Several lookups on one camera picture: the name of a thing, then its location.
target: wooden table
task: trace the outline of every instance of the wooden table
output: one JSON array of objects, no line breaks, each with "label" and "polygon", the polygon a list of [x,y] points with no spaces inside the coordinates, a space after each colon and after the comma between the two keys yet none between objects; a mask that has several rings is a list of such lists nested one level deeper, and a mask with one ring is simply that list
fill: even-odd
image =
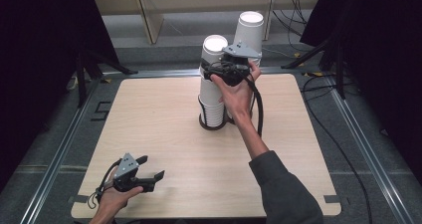
[{"label": "wooden table", "polygon": [[[264,103],[263,140],[316,198],[323,214],[337,215],[340,204],[324,201],[336,194],[295,78],[262,75],[257,87]],[[109,166],[129,152],[134,158],[148,155],[138,177],[161,170],[165,175],[154,192],[130,199],[117,217],[265,216],[238,129],[227,123],[210,131],[199,124],[199,88],[199,77],[123,81],[79,195],[92,194]],[[256,114],[253,120],[257,125]],[[95,212],[86,203],[72,209],[74,218],[91,218]]]}]

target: cable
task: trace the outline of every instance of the cable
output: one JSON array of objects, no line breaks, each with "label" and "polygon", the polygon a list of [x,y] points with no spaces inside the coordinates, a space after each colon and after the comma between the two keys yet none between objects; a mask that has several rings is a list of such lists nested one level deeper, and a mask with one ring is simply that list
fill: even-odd
[{"label": "cable", "polygon": [[[306,87],[307,84],[310,83],[312,80],[316,79],[316,78],[322,78],[324,76],[320,76],[320,77],[313,77],[310,78],[309,80],[307,80],[303,86],[303,91],[306,91]],[[328,129],[320,122],[320,120],[317,118],[316,114],[314,113],[314,111],[312,110],[310,104],[309,104],[309,100],[307,99],[306,96],[306,92],[303,92],[304,94],[304,101],[305,101],[305,105],[308,107],[310,113],[313,115],[313,117],[315,118],[316,122],[320,125],[320,127],[326,132],[326,134],[331,138],[331,140],[335,143],[335,145],[337,146],[338,150],[341,152],[342,156],[344,157],[345,161],[347,162],[348,166],[350,167],[351,171],[353,172],[354,176],[356,177],[357,181],[360,184],[360,187],[362,188],[363,191],[363,195],[365,197],[366,200],[366,209],[367,209],[367,213],[368,213],[368,219],[369,219],[369,223],[372,223],[372,214],[371,214],[371,209],[370,209],[370,203],[369,203],[369,197],[366,191],[365,186],[363,185],[362,180],[360,179],[360,176],[357,174],[357,171],[354,169],[353,165],[351,164],[350,160],[348,159],[347,155],[345,154],[344,150],[341,148],[341,146],[339,145],[338,141],[335,140],[335,138],[332,136],[332,134],[328,131]]]},{"label": "cable", "polygon": [[257,100],[258,105],[258,135],[262,137],[263,133],[263,124],[264,124],[264,108],[263,108],[263,100],[261,98],[261,94],[258,91],[257,87],[255,86],[254,78],[252,77],[252,81],[248,79],[248,77],[244,76],[240,71],[238,71],[236,68],[234,68],[235,71],[237,71],[239,74],[243,76],[243,80],[245,80],[249,87],[251,88],[252,92],[254,92],[254,97]]},{"label": "cable", "polygon": [[107,189],[109,189],[109,188],[110,188],[110,187],[108,187],[108,188],[104,189],[105,184],[106,184],[106,179],[108,178],[108,176],[109,176],[109,174],[111,173],[112,169],[113,169],[113,168],[115,168],[116,166],[118,166],[118,165],[120,164],[120,162],[121,162],[121,158],[119,158],[119,159],[118,159],[118,161],[116,161],[115,163],[113,163],[113,164],[111,165],[111,167],[110,167],[110,168],[108,169],[108,171],[105,173],[105,176],[103,177],[103,180],[102,180],[102,182],[100,183],[100,186],[99,186],[99,187],[97,187],[97,188],[96,188],[96,191],[95,191],[93,194],[91,194],[91,195],[90,195],[90,197],[88,198],[88,202],[87,202],[87,204],[88,204],[88,206],[89,206],[91,209],[94,209],[94,208],[96,208],[96,207],[97,207],[97,205],[95,204],[95,200],[94,200],[94,198],[96,198],[96,199],[97,199],[97,203],[100,203],[100,201],[101,201],[101,199],[102,199],[102,196],[103,196],[103,193],[104,193]]},{"label": "cable", "polygon": [[[292,13],[292,17],[291,18],[289,18],[289,17],[287,17],[284,13],[283,13],[283,11],[281,11],[282,12],[282,14],[285,16],[285,17],[287,17],[288,19],[290,19],[290,22],[289,22],[289,25],[287,25],[286,23],[284,23],[278,16],[277,16],[277,14],[273,11],[273,14],[277,17],[277,19],[279,19],[279,21],[282,23],[282,25],[283,26],[285,26],[287,29],[288,29],[288,41],[289,41],[289,45],[292,47],[292,48],[294,48],[295,50],[298,50],[298,51],[301,51],[301,52],[309,52],[309,51],[307,51],[307,50],[302,50],[302,49],[299,49],[299,48],[297,48],[297,47],[295,47],[293,44],[292,44],[292,41],[291,41],[291,36],[290,36],[290,34],[291,34],[291,32],[293,32],[293,33],[295,33],[296,35],[298,35],[298,36],[302,36],[302,34],[300,34],[299,32],[297,32],[297,31],[295,31],[293,28],[292,28],[292,23],[295,21],[295,22],[299,22],[299,23],[302,23],[302,24],[304,24],[304,26],[306,25],[306,23],[307,23],[307,21],[306,21],[306,19],[304,18],[304,15],[302,14],[302,8],[301,8],[301,0],[292,0],[292,3],[293,3],[293,5],[294,5],[294,10],[293,10],[293,13]],[[300,22],[300,21],[297,21],[297,20],[295,20],[294,18],[295,18],[295,14],[298,14],[298,16],[302,19],[302,21],[303,22]]]},{"label": "cable", "polygon": [[292,58],[292,59],[296,59],[296,57],[292,57],[287,55],[286,53],[282,53],[279,51],[274,51],[274,50],[270,50],[270,49],[266,49],[266,48],[262,48],[263,51],[267,51],[267,52],[271,52],[271,53],[277,53],[277,54],[282,54],[283,56],[287,57],[287,58]]}]

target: white paper cup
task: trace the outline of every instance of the white paper cup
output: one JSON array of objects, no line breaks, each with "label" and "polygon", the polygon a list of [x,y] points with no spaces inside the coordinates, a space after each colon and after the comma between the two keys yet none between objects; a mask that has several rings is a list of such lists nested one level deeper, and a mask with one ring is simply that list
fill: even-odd
[{"label": "white paper cup", "polygon": [[199,97],[204,105],[210,107],[219,105],[221,96],[220,89],[213,82],[204,78],[201,79]]},{"label": "white paper cup", "polygon": [[209,64],[221,61],[224,55],[223,48],[228,46],[227,40],[220,35],[211,35],[205,38],[202,45],[201,58]]},{"label": "white paper cup", "polygon": [[218,127],[224,122],[224,105],[218,105],[215,107],[207,107],[202,104],[199,99],[200,112],[201,112],[201,121],[204,125],[208,127]]},{"label": "white paper cup", "polygon": [[233,44],[246,43],[257,53],[262,52],[264,17],[258,12],[244,12],[239,16]]}]

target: black cable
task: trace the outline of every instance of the black cable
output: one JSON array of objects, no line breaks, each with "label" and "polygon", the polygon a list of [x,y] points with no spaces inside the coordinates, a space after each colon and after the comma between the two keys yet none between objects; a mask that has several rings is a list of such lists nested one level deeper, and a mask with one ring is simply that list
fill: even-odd
[{"label": "black cable", "polygon": [[110,167],[110,168],[108,169],[108,171],[105,173],[105,176],[103,177],[103,180],[102,180],[102,182],[100,183],[100,186],[99,186],[99,187],[97,187],[97,188],[96,188],[96,191],[95,191],[93,194],[91,194],[91,195],[90,195],[90,197],[88,198],[88,202],[87,202],[87,204],[88,204],[88,206],[89,206],[91,209],[94,209],[94,208],[96,208],[96,207],[97,207],[97,205],[95,204],[95,200],[94,200],[94,198],[96,198],[96,199],[97,199],[97,202],[98,202],[98,203],[100,203],[100,200],[102,199],[103,193],[104,193],[107,189],[109,189],[109,188],[110,188],[110,187],[108,187],[108,188],[104,189],[104,186],[105,186],[105,183],[106,183],[106,179],[108,178],[108,176],[109,176],[109,174],[111,173],[112,169],[113,169],[113,168],[115,168],[116,166],[118,166],[118,165],[120,164],[120,162],[121,162],[121,158],[120,158],[118,161],[114,162],[114,163],[111,165],[111,167]]},{"label": "black cable", "polygon": [[288,26],[288,41],[289,41],[289,45],[293,49],[295,49],[295,50],[298,50],[298,51],[301,51],[301,52],[309,52],[307,50],[299,49],[299,48],[295,47],[292,44],[290,34],[291,34],[291,31],[292,31],[292,23],[293,23],[293,21],[295,21],[295,19],[294,19],[295,14],[298,14],[298,16],[305,21],[305,18],[304,18],[303,14],[302,14],[301,0],[292,0],[292,3],[294,5],[294,10],[293,10],[293,13],[292,13],[292,17],[291,18],[288,18],[288,19],[290,19],[290,23],[289,23],[289,26]]},{"label": "black cable", "polygon": [[302,34],[298,31],[296,31],[295,29],[289,27],[288,24],[286,24],[285,22],[282,21],[282,19],[280,19],[279,16],[277,16],[277,13],[275,11],[273,11],[274,16],[276,16],[276,18],[279,20],[279,22],[283,25],[283,27],[285,27],[286,29],[288,29],[289,31],[295,33],[298,36],[301,36]]},{"label": "black cable", "polygon": [[[316,79],[316,78],[321,78],[321,77],[313,77],[310,78],[309,80],[307,80],[304,84],[303,87],[303,91],[306,91],[306,86],[307,84]],[[322,129],[326,132],[326,134],[331,138],[331,140],[335,143],[335,145],[337,146],[338,150],[341,152],[342,156],[344,157],[345,161],[347,162],[348,166],[350,167],[351,171],[353,172],[354,176],[356,177],[357,181],[359,182],[360,187],[362,188],[363,191],[363,195],[365,197],[366,200],[366,209],[368,212],[368,219],[369,219],[369,223],[372,223],[372,214],[371,214],[371,209],[370,209],[370,203],[369,203],[369,197],[366,191],[365,186],[363,185],[362,180],[360,179],[360,176],[357,174],[356,169],[354,169],[353,165],[351,164],[350,160],[348,159],[347,155],[345,154],[344,150],[341,148],[341,146],[339,145],[339,143],[337,142],[337,140],[335,140],[335,138],[332,136],[332,134],[328,131],[328,129],[320,122],[320,120],[317,118],[316,114],[314,113],[314,111],[312,110],[309,101],[307,100],[307,96],[306,96],[306,92],[304,92],[304,101],[306,106],[308,107],[308,109],[310,110],[310,113],[313,115],[313,117],[315,118],[316,122],[320,125],[320,127],[322,127]]]},{"label": "black cable", "polygon": [[262,137],[263,125],[264,125],[263,100],[261,98],[260,92],[258,91],[257,87],[255,86],[254,78],[252,77],[253,81],[251,81],[251,80],[248,79],[248,77],[243,76],[243,80],[245,80],[248,83],[249,87],[251,88],[252,92],[254,93],[255,99],[257,99],[257,105],[258,105],[258,128],[257,128],[257,132],[258,132],[258,135],[260,137]]}]

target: floor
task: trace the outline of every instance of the floor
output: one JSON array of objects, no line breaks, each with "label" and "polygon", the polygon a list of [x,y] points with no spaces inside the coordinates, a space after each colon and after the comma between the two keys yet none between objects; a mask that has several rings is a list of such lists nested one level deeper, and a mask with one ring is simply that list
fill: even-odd
[{"label": "floor", "polygon": [[[305,18],[310,13],[303,11]],[[87,80],[90,95],[81,109],[77,108],[75,81],[69,81],[69,93],[63,97],[61,105],[46,123],[46,130],[36,138],[0,195],[0,223],[73,223],[72,203],[105,123],[98,120],[104,116],[98,108],[109,111],[123,79],[186,76],[197,72],[204,38],[219,34],[228,41],[233,40],[239,14],[166,14],[154,45],[148,44],[139,16],[104,17],[120,62],[139,71],[138,75],[123,76],[108,66],[102,66],[105,78],[101,81]],[[277,14],[290,23],[279,11]],[[299,32],[304,29],[302,24],[292,25]],[[303,54],[311,47],[301,44],[299,36],[288,33],[274,15],[269,39],[263,42],[263,47],[263,72],[294,74],[298,86],[306,90],[304,101],[309,103],[316,137],[342,206],[338,216],[325,217],[324,222],[422,223],[422,187],[394,144],[382,132],[381,123],[360,95],[353,78],[346,77],[346,99],[342,102],[336,92],[327,87],[332,82],[330,77],[310,81],[311,77],[307,76],[318,72],[317,61],[321,54],[297,69],[282,70],[280,66],[291,62],[295,53]],[[350,123],[344,117],[344,106],[351,111],[361,134],[350,130]],[[363,145],[359,141],[360,135],[364,137]],[[375,173],[374,167],[381,173]],[[117,223],[129,221],[117,220]],[[213,223],[251,222],[262,220],[215,220]]]}]

